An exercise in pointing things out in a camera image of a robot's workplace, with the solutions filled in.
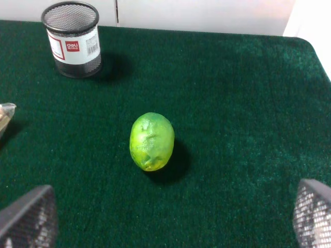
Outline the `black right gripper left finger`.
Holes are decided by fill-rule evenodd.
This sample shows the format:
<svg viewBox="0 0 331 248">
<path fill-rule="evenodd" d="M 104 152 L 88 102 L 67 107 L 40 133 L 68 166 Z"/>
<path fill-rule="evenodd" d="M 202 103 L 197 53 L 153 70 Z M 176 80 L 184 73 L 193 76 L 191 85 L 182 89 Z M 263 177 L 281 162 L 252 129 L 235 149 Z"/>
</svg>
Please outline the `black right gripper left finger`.
<svg viewBox="0 0 331 248">
<path fill-rule="evenodd" d="M 39 185 L 1 210 L 1 247 L 55 247 L 57 234 L 51 185 Z"/>
</svg>

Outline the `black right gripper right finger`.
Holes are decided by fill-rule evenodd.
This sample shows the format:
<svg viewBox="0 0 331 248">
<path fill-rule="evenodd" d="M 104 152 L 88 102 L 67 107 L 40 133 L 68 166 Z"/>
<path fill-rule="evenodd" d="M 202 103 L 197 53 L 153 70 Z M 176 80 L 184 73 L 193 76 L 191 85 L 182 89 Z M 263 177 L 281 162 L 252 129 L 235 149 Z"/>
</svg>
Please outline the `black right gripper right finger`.
<svg viewBox="0 0 331 248">
<path fill-rule="evenodd" d="M 299 247 L 330 247 L 330 187 L 315 180 L 299 182 L 293 212 Z"/>
</svg>

